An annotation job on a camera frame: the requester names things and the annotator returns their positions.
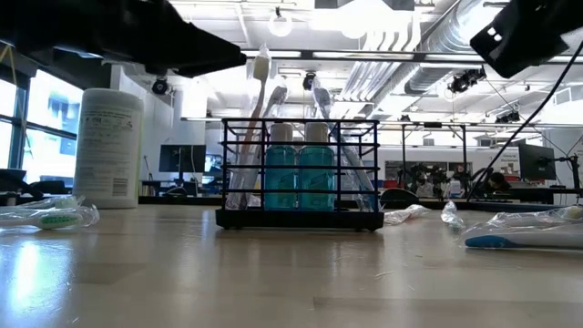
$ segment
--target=computer monitor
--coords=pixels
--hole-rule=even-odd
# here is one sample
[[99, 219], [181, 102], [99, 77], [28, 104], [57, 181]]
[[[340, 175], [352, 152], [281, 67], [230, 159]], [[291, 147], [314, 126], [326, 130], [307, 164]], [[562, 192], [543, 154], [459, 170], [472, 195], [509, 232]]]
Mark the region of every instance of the computer monitor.
[[162, 145], [160, 147], [160, 172], [202, 173], [207, 155], [204, 145]]
[[554, 149], [521, 144], [518, 157], [522, 179], [557, 179]]

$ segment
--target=blue mouthwash bottle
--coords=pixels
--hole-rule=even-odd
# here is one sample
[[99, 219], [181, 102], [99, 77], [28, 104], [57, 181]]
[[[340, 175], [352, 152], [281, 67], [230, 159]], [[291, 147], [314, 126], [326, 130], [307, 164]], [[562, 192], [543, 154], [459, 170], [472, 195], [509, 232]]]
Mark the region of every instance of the blue mouthwash bottle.
[[[271, 141], [291, 142], [293, 126], [276, 123], [271, 126]], [[265, 153], [266, 165], [289, 165], [296, 162], [297, 152], [292, 146], [271, 146]], [[295, 190], [295, 169], [266, 169], [266, 190]], [[295, 192], [265, 194], [265, 210], [295, 210]]]
[[[306, 142], [328, 142], [328, 125], [326, 123], [307, 123]], [[306, 146], [300, 150], [299, 165], [333, 166], [334, 152], [328, 146]], [[333, 169], [300, 169], [299, 189], [301, 190], [335, 190]], [[300, 193], [300, 210], [334, 210], [334, 194]]]

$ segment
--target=table surface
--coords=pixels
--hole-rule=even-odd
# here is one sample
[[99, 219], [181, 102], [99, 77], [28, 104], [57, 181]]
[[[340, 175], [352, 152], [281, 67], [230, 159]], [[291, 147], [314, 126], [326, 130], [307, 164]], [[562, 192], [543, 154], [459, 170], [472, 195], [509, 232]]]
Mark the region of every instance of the table surface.
[[578, 252], [466, 250], [439, 211], [355, 233], [224, 231], [212, 210], [0, 231], [0, 327], [583, 326]]

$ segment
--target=window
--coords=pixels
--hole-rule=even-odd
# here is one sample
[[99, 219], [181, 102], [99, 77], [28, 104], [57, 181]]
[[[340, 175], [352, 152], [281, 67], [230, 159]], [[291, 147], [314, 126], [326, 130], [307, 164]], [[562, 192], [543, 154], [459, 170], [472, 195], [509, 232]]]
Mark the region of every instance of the window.
[[76, 142], [42, 131], [26, 132], [23, 169], [27, 183], [46, 180], [63, 180], [68, 187], [75, 176]]
[[16, 86], [0, 80], [0, 114], [13, 116], [15, 114]]
[[0, 169], [8, 168], [11, 137], [12, 125], [5, 122], [0, 122]]
[[79, 131], [79, 110], [83, 90], [43, 71], [30, 79], [29, 122], [66, 132]]

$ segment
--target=ceiling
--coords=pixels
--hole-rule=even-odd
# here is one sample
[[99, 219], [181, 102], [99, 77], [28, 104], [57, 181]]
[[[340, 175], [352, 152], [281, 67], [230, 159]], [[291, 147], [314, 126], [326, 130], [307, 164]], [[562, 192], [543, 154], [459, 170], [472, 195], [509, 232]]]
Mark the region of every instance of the ceiling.
[[[383, 13], [377, 20], [383, 22], [384, 31], [379, 32], [380, 34], [377, 33], [378, 31], [368, 31], [360, 38], [350, 38], [345, 36], [347, 33], [343, 29], [350, 25], [364, 24], [366, 18], [362, 18], [359, 15], [360, 12], [354, 8], [344, 10], [349, 12], [344, 15], [338, 14], [343, 10], [342, 7], [340, 9], [314, 9], [315, 1], [170, 0], [184, 19], [197, 27], [222, 37], [242, 49], [259, 49], [261, 46], [266, 46], [272, 51], [278, 49], [413, 51], [420, 48], [432, 52], [441, 51], [439, 47], [432, 46], [435, 44], [432, 37], [439, 33], [439, 28], [451, 23], [449, 15], [441, 22], [438, 20], [455, 2], [455, 0], [418, 0], [414, 15], [397, 19], [400, 16], [394, 14], [396, 12], [391, 13], [390, 9], [385, 12], [385, 8], [371, 5], [378, 5], [377, 2], [382, 0], [354, 0], [353, 3], [364, 1], [369, 5], [368, 9], [363, 9], [363, 15], [366, 17], [373, 15], [374, 12]], [[477, 3], [479, 5], [476, 7], [479, 10], [485, 10], [482, 0], [461, 1], [462, 4], [469, 2]], [[274, 34], [277, 33], [272, 32], [274, 28], [281, 28], [281, 25], [274, 27], [270, 23], [276, 6], [280, 7], [283, 17], [288, 16], [291, 19], [291, 32], [287, 36], [276, 36]], [[482, 26], [490, 19], [487, 16], [482, 19], [484, 20], [481, 23]], [[459, 25], [464, 31], [482, 28], [482, 26], [469, 26], [469, 19], [461, 19]], [[471, 49], [464, 45], [452, 51], [468, 52]], [[367, 67], [360, 72], [360, 76], [357, 75], [359, 65]], [[491, 68], [486, 67], [487, 81], [479, 82], [466, 93], [454, 97], [446, 90], [446, 86], [451, 82], [452, 76], [462, 72], [463, 68], [455, 65], [440, 70], [434, 68], [434, 71], [441, 72], [441, 75], [436, 81], [432, 80], [422, 94], [404, 95], [402, 91], [404, 82], [416, 74], [416, 70], [409, 72], [409, 75], [405, 74], [412, 66], [412, 64], [371, 64], [324, 59], [273, 60], [271, 80], [268, 82], [267, 89], [269, 94], [269, 90], [273, 90], [275, 86], [281, 84], [287, 86], [288, 98], [281, 112], [281, 115], [287, 117], [302, 117], [304, 110], [313, 105], [312, 93], [303, 89], [302, 81], [305, 72], [315, 72], [322, 85], [334, 95], [338, 95], [338, 98], [341, 95], [345, 96], [344, 93], [350, 86], [351, 77], [356, 77], [355, 85], [372, 88], [368, 94], [369, 97], [362, 97], [354, 102], [337, 102], [332, 111], [339, 118], [375, 117], [397, 120], [401, 115], [408, 114], [413, 120], [420, 121], [494, 122], [497, 114], [508, 109], [507, 102], [513, 108], [519, 109], [522, 116], [532, 113], [547, 96], [547, 92], [564, 68], [560, 65], [531, 67], [511, 79], [504, 79]], [[125, 69], [131, 77], [144, 86], [149, 86], [153, 82], [154, 77], [148, 76], [141, 67], [127, 65]], [[236, 67], [197, 77], [206, 86], [209, 98], [208, 110], [213, 117], [249, 115], [250, 95], [257, 93], [256, 81], [248, 80], [250, 71], [251, 62], [246, 67]], [[373, 81], [382, 76], [381, 72], [384, 71], [386, 71], [386, 79], [375, 90]], [[182, 77], [170, 77], [169, 82], [178, 89], [188, 84]], [[561, 89], [580, 83], [583, 83], [583, 66], [574, 66]]]

